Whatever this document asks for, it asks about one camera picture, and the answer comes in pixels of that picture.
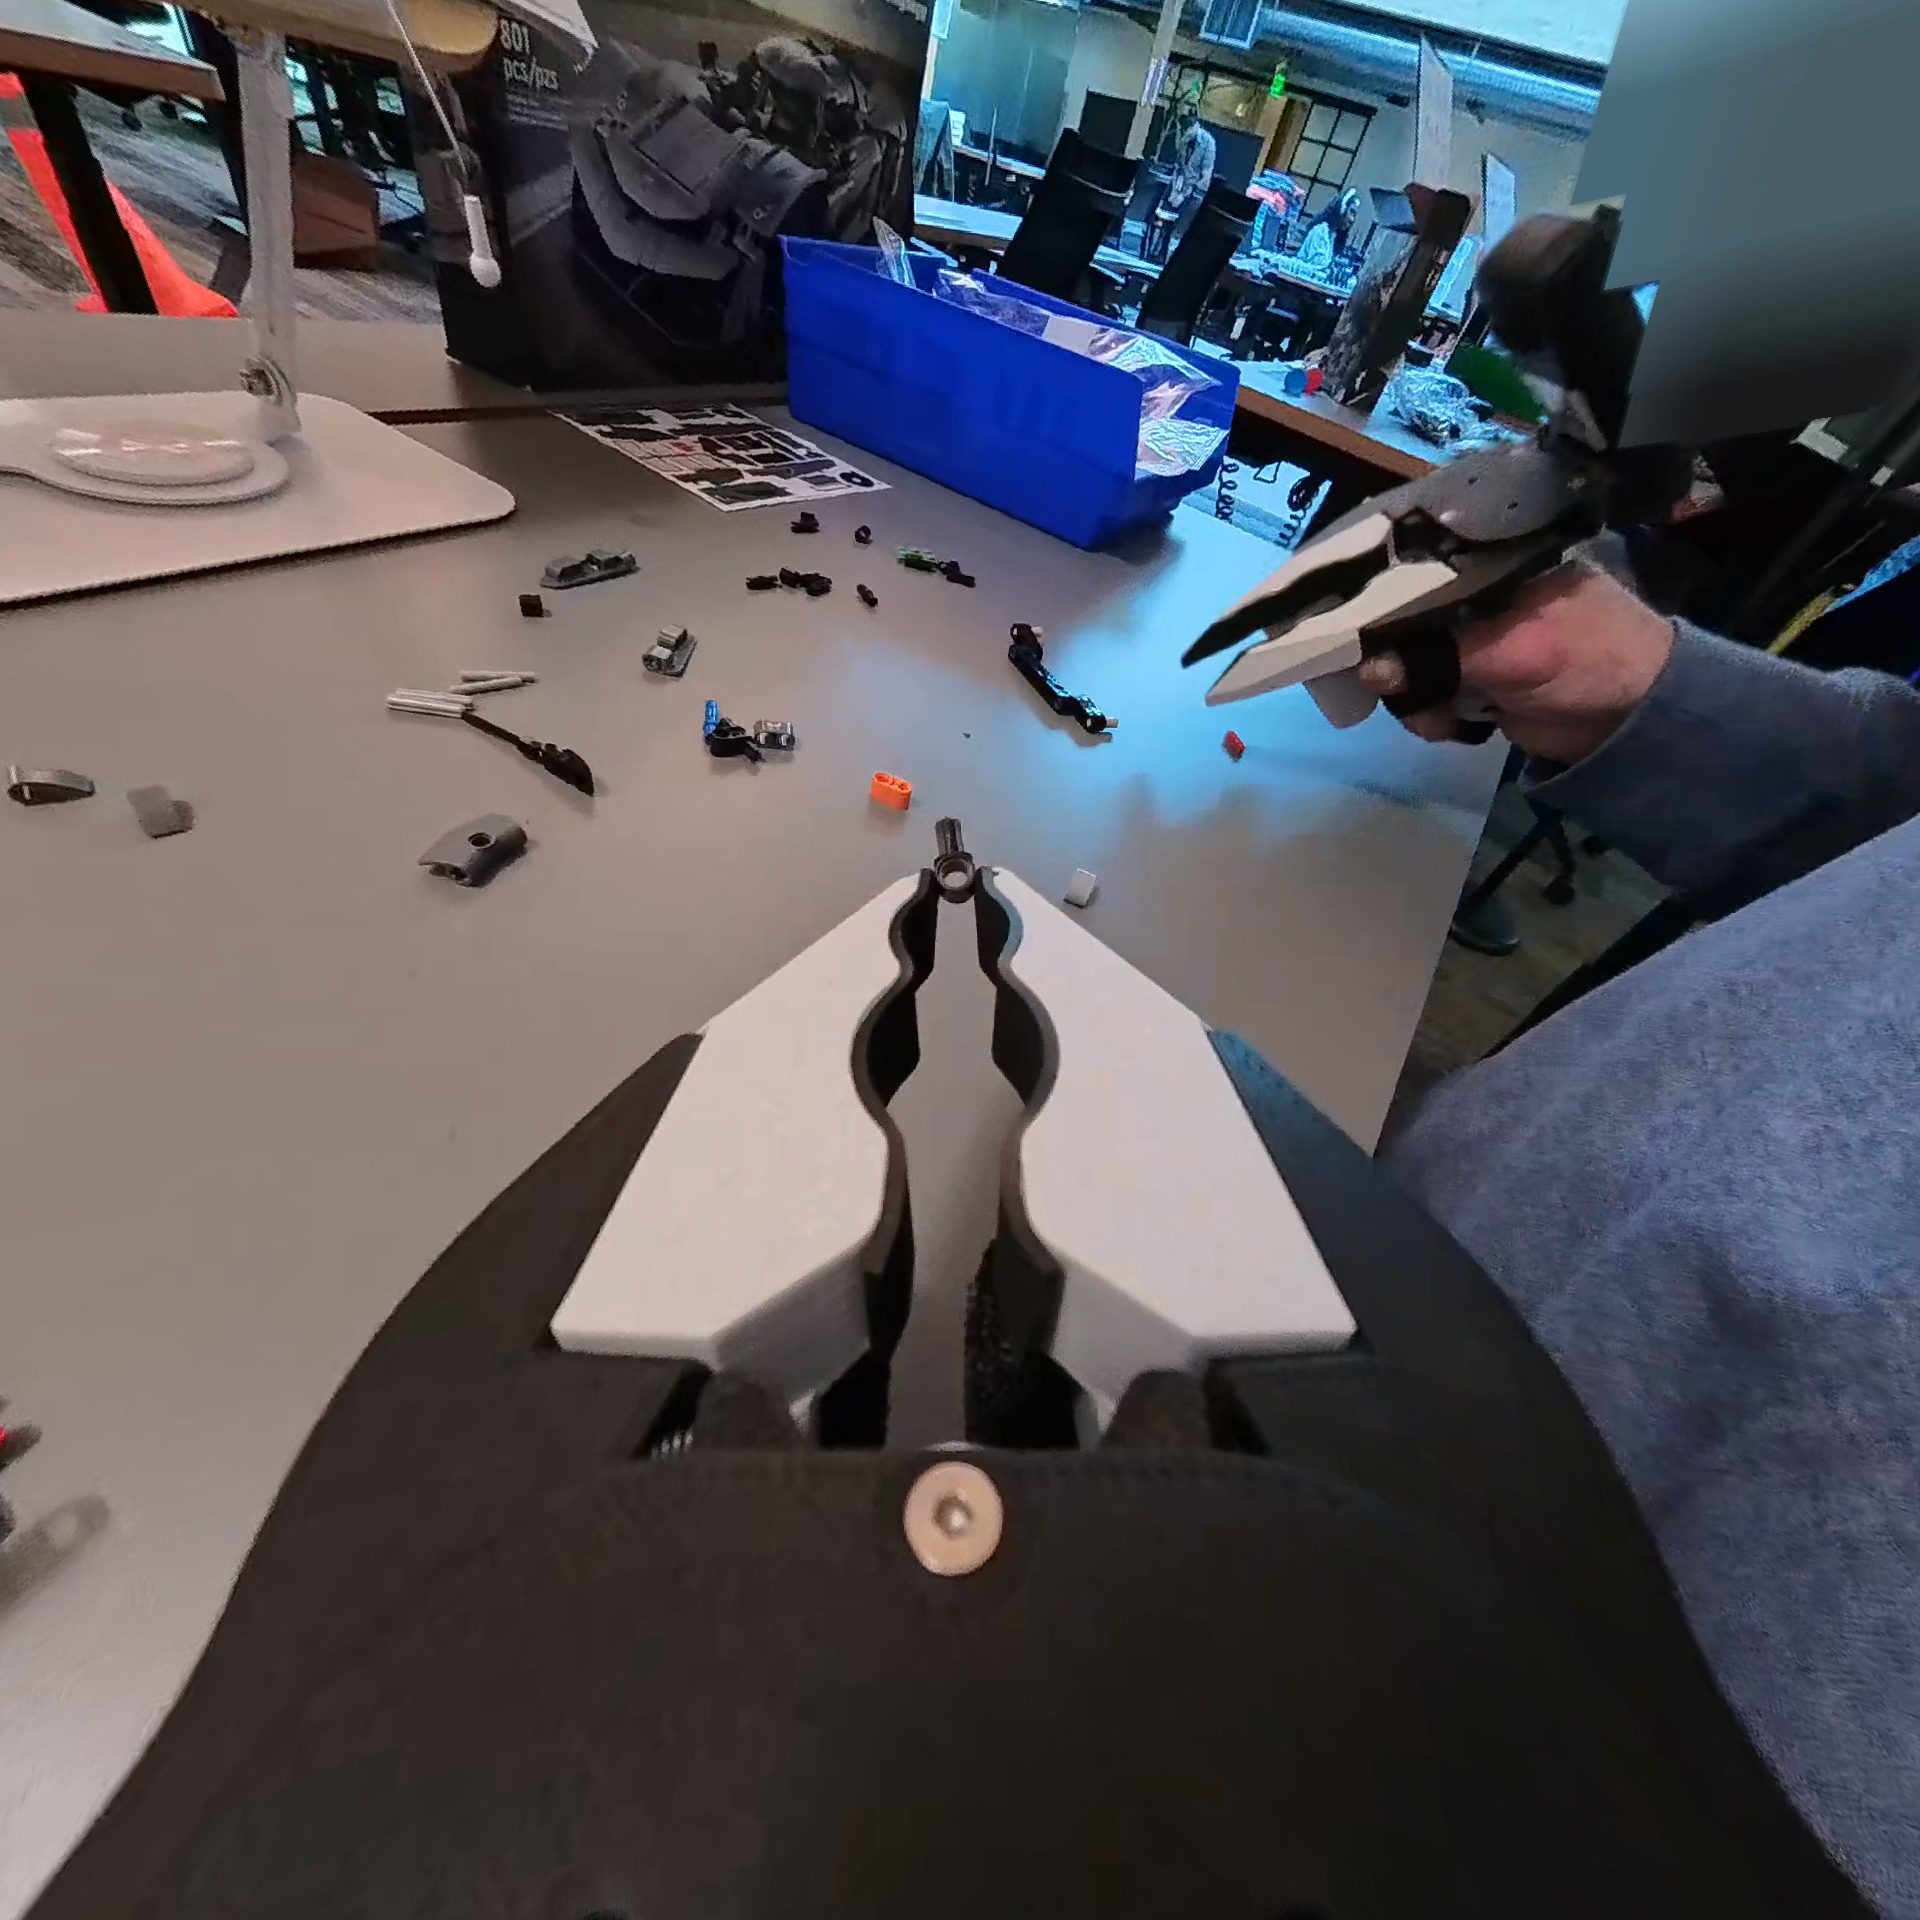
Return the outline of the wooden side table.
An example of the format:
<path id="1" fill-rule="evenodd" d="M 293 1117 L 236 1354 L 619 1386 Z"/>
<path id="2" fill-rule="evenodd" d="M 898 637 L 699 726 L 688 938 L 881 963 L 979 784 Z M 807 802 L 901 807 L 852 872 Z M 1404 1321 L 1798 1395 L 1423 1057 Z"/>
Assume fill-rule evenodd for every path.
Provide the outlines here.
<path id="1" fill-rule="evenodd" d="M 1391 411 L 1357 409 L 1328 393 L 1294 393 L 1286 362 L 1239 362 L 1228 454 L 1246 465 L 1301 468 L 1336 491 L 1370 497 L 1463 454 L 1430 444 Z"/>

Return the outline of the person's right forearm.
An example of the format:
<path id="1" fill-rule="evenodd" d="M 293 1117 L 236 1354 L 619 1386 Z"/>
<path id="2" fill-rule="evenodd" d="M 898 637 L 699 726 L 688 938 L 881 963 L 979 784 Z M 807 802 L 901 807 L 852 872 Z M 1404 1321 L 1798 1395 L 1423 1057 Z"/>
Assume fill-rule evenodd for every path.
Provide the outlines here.
<path id="1" fill-rule="evenodd" d="M 1649 694 L 1585 758 L 1528 758 L 1528 794 L 1695 899 L 1759 899 L 1837 862 L 1854 890 L 1915 891 L 1917 686 L 1671 627 Z"/>

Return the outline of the black chair base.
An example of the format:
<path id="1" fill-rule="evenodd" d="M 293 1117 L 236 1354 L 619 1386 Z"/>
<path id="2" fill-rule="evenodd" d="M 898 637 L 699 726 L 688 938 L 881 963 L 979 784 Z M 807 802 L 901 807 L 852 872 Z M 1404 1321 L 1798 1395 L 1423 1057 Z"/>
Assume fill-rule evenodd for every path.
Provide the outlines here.
<path id="1" fill-rule="evenodd" d="M 1568 820 L 1525 785 L 1525 763 L 1526 753 L 1519 745 L 1506 752 L 1501 791 L 1519 794 L 1528 812 L 1528 826 L 1485 873 L 1465 881 L 1452 908 L 1451 944 L 1480 957 L 1512 957 L 1523 949 L 1525 929 L 1509 899 L 1509 887 L 1537 853 L 1550 858 L 1544 899 L 1550 906 L 1570 906 L 1576 898 L 1579 856 Z"/>

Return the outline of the partly built lego model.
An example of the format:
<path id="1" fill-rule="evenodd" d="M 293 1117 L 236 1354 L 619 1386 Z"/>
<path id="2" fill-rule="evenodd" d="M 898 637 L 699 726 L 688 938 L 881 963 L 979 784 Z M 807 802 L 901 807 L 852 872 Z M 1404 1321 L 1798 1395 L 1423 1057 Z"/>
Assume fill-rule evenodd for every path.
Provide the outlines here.
<path id="1" fill-rule="evenodd" d="M 110 1524 L 108 1500 L 101 1494 L 84 1494 L 22 1525 L 9 1491 L 3 1489 L 3 1613 L 12 1613 L 19 1604 L 43 1589 Z"/>

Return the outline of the black lego set box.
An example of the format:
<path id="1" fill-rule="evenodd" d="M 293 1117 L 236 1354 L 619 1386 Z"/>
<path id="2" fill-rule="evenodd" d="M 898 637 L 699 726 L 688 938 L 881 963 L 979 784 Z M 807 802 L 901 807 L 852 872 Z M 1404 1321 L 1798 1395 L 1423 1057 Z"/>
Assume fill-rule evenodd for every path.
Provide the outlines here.
<path id="1" fill-rule="evenodd" d="M 932 3 L 587 2 L 410 94 L 445 347 L 529 392 L 785 375 L 782 241 L 915 230 Z"/>

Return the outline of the lego sticker sheet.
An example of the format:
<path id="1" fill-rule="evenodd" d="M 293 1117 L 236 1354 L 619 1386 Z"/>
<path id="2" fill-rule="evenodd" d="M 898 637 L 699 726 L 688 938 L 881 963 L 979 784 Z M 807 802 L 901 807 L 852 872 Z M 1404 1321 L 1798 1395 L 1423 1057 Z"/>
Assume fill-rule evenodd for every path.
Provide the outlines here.
<path id="1" fill-rule="evenodd" d="M 814 513 L 828 502 L 890 487 L 824 444 L 732 400 L 603 401 L 550 413 L 726 515 L 774 508 Z"/>

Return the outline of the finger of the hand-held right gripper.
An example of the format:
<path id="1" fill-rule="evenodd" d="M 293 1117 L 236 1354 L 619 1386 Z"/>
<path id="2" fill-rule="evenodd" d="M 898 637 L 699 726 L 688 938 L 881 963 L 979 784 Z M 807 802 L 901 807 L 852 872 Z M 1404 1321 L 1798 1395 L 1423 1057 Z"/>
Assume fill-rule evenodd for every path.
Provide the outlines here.
<path id="1" fill-rule="evenodd" d="M 1299 545 L 1260 588 L 1223 611 L 1180 656 L 1201 664 L 1260 635 L 1291 634 L 1301 622 L 1347 610 L 1394 563 L 1394 520 L 1362 505 Z"/>
<path id="2" fill-rule="evenodd" d="M 1357 667 L 1365 627 L 1455 586 L 1445 557 L 1344 557 L 1286 565 L 1205 629 L 1205 660 L 1224 658 L 1209 708 L 1256 699 Z"/>

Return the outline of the person's right hand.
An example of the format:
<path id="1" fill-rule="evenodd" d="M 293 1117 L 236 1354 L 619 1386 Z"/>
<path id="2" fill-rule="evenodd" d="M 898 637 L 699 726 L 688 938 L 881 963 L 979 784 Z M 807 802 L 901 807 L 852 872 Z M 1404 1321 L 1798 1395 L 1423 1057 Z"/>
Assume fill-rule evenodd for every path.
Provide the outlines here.
<path id="1" fill-rule="evenodd" d="M 1463 626 L 1456 689 L 1402 723 L 1435 743 L 1463 743 L 1487 726 L 1525 756 L 1574 766 L 1645 705 L 1675 646 L 1664 611 L 1574 557 L 1526 581 L 1506 610 Z"/>

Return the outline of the silver foil bag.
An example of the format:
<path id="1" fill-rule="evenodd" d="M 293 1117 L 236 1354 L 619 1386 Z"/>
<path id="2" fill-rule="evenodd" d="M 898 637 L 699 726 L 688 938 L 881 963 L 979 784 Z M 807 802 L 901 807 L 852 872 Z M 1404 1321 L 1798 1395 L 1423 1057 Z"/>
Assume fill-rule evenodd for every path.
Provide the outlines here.
<path id="1" fill-rule="evenodd" d="M 1441 367 L 1402 365 L 1387 381 L 1374 411 L 1432 447 L 1470 450 L 1509 438 L 1494 408 Z"/>

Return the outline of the blue plastic bin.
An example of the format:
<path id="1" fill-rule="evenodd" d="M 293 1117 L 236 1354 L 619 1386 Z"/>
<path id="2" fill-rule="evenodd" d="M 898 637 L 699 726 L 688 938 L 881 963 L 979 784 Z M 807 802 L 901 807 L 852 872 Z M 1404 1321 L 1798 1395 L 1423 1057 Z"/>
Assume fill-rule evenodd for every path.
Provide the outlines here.
<path id="1" fill-rule="evenodd" d="M 781 241 L 797 420 L 1083 550 L 1131 540 L 1221 476 L 1228 447 L 1194 476 L 1138 480 L 1141 386 L 945 305 L 932 295 L 937 266 L 946 262 L 924 252 Z M 1232 429 L 1236 365 L 1172 346 L 1218 380 L 1201 396 L 1202 420 Z"/>

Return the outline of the wooden background table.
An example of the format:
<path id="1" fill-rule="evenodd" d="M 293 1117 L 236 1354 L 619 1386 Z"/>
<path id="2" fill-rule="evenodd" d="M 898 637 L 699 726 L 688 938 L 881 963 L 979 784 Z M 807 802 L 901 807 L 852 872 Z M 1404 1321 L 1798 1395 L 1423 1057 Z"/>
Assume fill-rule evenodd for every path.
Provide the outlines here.
<path id="1" fill-rule="evenodd" d="M 93 152 L 75 90 L 225 103 L 228 94 L 218 69 L 69 2 L 4 2 L 3 67 L 21 79 L 60 181 L 78 254 L 107 310 L 155 317 L 160 307 Z"/>

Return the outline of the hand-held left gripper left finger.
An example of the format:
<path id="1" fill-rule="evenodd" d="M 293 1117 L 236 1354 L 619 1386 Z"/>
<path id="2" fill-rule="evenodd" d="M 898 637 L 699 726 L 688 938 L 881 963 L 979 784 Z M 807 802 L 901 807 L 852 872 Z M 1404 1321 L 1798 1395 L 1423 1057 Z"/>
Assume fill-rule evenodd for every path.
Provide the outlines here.
<path id="1" fill-rule="evenodd" d="M 893 1101 L 923 1057 L 945 895 L 886 886 L 704 1024 L 579 1274 L 557 1348 L 692 1361 L 828 1447 L 886 1441 L 915 1292 Z"/>

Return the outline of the silver ceiling duct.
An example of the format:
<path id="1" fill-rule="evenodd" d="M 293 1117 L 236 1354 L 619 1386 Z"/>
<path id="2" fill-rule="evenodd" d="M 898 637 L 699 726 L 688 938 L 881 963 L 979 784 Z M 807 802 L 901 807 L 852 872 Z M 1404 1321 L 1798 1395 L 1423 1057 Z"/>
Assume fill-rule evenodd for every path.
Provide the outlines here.
<path id="1" fill-rule="evenodd" d="M 1286 48 L 1352 79 L 1388 86 L 1413 86 L 1423 49 L 1430 49 L 1477 99 L 1521 101 L 1564 116 L 1593 116 L 1606 82 L 1606 67 L 1597 59 L 1357 3 L 1186 3 L 1182 20 L 1212 45 L 1235 51 Z"/>

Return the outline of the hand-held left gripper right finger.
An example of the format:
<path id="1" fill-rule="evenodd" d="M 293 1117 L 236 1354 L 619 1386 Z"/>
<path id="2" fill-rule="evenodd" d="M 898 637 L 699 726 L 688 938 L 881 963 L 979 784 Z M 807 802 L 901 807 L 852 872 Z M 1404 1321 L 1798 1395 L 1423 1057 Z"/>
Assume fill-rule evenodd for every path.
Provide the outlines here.
<path id="1" fill-rule="evenodd" d="M 970 1294 L 970 1439 L 1092 1443 L 1149 1375 L 1348 1350 L 1206 1020 L 1009 868 L 972 906 L 1021 1114 Z"/>

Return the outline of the white lamp stand base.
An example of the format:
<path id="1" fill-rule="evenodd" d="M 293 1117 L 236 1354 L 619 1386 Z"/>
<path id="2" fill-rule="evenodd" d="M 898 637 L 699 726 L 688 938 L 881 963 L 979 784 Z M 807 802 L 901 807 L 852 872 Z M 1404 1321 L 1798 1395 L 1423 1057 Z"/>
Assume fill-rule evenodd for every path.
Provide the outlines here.
<path id="1" fill-rule="evenodd" d="M 195 3 L 232 43 L 251 277 L 212 346 L 184 322 L 70 320 L 34 377 L 4 317 L 4 610 L 251 563 L 460 531 L 508 517 L 512 491 L 332 396 L 303 396 L 293 237 L 291 37 L 434 74 L 480 63 L 501 20 L 597 49 L 572 2 Z"/>

